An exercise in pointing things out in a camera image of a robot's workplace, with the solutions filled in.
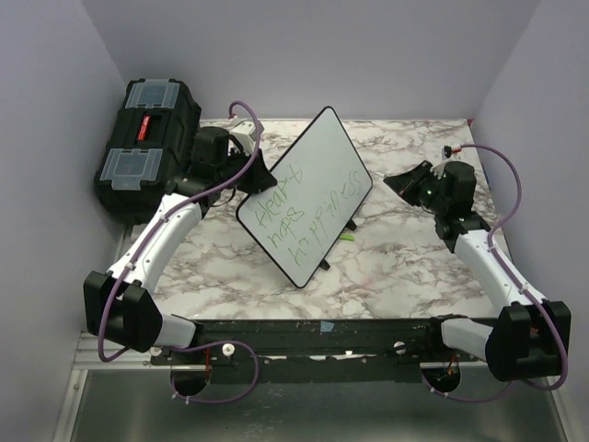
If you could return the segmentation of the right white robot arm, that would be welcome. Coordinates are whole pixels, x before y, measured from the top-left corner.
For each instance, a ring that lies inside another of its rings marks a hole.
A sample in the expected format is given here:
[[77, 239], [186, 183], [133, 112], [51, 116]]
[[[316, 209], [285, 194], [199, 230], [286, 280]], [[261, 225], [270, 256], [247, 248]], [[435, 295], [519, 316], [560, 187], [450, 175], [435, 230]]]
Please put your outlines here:
[[455, 350], [467, 352], [502, 382], [563, 377], [570, 310], [547, 300], [495, 245], [489, 224], [473, 208], [474, 168], [462, 161], [423, 161], [384, 183], [405, 203], [433, 214], [437, 236], [473, 273], [498, 314], [491, 326], [456, 315], [433, 320], [424, 352], [436, 361]]

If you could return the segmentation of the white whiteboard black frame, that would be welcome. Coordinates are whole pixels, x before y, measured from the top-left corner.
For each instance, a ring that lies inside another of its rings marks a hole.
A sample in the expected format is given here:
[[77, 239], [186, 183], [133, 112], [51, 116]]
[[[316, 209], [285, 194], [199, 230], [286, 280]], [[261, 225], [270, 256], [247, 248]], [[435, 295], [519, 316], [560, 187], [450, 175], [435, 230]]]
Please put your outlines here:
[[276, 186], [238, 206], [239, 224], [296, 287], [305, 287], [374, 182], [340, 117], [325, 107], [271, 168]]

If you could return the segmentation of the black plastic toolbox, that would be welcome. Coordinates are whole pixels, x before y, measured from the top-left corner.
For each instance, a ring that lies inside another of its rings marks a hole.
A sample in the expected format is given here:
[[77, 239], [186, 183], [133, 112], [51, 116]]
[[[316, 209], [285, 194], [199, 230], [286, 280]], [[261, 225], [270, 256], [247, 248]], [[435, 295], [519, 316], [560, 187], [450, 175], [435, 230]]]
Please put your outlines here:
[[188, 168], [202, 108], [176, 79], [127, 85], [94, 177], [102, 207], [125, 225], [150, 221], [167, 184]]

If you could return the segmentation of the blue tape piece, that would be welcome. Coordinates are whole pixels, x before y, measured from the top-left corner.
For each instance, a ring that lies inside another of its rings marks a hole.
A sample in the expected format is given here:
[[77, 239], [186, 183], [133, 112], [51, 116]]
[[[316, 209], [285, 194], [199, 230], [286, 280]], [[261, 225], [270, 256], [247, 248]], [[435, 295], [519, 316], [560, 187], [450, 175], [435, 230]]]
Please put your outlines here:
[[322, 320], [319, 323], [319, 331], [321, 333], [332, 332], [335, 328], [335, 323], [331, 321], [324, 321]]

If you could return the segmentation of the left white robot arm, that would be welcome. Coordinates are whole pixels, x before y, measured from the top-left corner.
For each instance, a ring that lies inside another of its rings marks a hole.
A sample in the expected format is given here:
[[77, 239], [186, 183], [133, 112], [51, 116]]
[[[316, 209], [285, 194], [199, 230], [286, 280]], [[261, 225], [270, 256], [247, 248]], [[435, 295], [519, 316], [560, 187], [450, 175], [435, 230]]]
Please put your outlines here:
[[204, 342], [193, 320], [164, 314], [153, 299], [157, 283], [180, 243], [201, 222], [225, 189], [256, 194], [275, 186], [260, 148], [260, 122], [230, 129], [204, 127], [195, 138], [187, 172], [174, 177], [147, 226], [132, 246], [104, 273], [90, 273], [84, 284], [88, 331], [123, 351], [171, 347], [185, 364], [197, 362]]

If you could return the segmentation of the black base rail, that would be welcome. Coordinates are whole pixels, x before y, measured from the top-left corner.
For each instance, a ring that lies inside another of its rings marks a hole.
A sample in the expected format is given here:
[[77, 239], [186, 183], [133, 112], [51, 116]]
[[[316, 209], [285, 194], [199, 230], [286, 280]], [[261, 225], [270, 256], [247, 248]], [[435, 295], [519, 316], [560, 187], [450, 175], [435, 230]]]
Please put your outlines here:
[[432, 320], [324, 321], [335, 323], [332, 332], [319, 331], [321, 320], [202, 320], [196, 343], [211, 350], [165, 350], [151, 362], [172, 373], [208, 371], [214, 384], [318, 384], [418, 382], [423, 369], [446, 368], [454, 355], [471, 359], [442, 346]]

